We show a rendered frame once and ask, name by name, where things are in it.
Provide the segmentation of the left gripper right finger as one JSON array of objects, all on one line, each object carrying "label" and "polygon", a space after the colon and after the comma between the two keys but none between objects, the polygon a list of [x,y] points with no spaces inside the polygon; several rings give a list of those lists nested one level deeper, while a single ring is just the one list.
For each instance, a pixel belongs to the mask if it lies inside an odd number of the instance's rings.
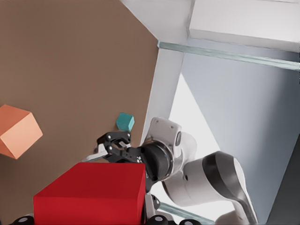
[{"label": "left gripper right finger", "polygon": [[158,211],[160,201],[154,195],[145,195],[145,225],[168,225],[168,219]]}]

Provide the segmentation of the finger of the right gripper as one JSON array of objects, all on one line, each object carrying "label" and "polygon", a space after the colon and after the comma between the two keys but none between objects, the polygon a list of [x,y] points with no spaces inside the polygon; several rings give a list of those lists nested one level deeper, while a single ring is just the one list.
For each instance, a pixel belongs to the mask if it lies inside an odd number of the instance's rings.
[{"label": "finger of the right gripper", "polygon": [[131,134],[129,131],[108,132],[97,139],[97,145],[94,147],[93,152],[100,152],[100,145],[108,153],[119,153],[121,150],[126,150],[130,147]]},{"label": "finger of the right gripper", "polygon": [[100,159],[107,160],[110,163],[125,162],[125,163],[140,163],[141,157],[135,156],[127,150],[120,150],[112,146],[108,146],[108,150],[103,144],[96,146],[93,154],[88,155],[81,162],[94,162]]}]

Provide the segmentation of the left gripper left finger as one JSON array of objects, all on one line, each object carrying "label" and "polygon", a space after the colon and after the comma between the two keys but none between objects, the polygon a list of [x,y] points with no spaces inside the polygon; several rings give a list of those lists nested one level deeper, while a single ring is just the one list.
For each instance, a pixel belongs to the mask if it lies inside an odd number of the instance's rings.
[{"label": "left gripper left finger", "polygon": [[13,222],[13,225],[34,225],[34,217],[33,216],[20,217]]}]

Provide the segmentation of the red wooden cube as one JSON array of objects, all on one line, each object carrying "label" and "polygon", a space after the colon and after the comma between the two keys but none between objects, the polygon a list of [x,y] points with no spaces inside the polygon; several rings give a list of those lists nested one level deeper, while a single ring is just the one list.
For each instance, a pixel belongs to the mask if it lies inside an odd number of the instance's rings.
[{"label": "red wooden cube", "polygon": [[145,165],[78,163],[33,197],[37,225],[141,225]]}]

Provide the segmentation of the teal blue wooden cube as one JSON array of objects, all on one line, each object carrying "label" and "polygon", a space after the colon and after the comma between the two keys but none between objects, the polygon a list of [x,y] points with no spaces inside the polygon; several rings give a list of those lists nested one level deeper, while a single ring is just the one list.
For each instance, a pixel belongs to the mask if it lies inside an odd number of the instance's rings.
[{"label": "teal blue wooden cube", "polygon": [[134,116],[121,112],[116,120],[116,125],[119,130],[131,131],[135,123]]}]

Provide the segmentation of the orange wooden cube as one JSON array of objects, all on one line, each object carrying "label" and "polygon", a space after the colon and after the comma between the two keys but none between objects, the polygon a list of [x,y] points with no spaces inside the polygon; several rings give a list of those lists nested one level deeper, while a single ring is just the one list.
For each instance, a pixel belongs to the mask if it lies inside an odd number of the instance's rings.
[{"label": "orange wooden cube", "polygon": [[0,107],[0,154],[18,159],[42,135],[31,112],[9,105]]}]

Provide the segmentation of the silver frame post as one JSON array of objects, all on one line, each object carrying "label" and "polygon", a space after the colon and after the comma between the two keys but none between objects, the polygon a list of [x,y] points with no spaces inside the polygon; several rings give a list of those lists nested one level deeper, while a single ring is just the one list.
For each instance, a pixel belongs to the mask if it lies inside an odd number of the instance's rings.
[{"label": "silver frame post", "polygon": [[173,105],[175,92],[185,54],[159,49],[155,72],[150,91],[141,141],[148,132],[153,117],[168,119]]},{"label": "silver frame post", "polygon": [[158,41],[158,48],[208,57],[260,64],[300,72],[300,63]]},{"label": "silver frame post", "polygon": [[297,52],[300,0],[120,0],[160,41],[189,38]]}]

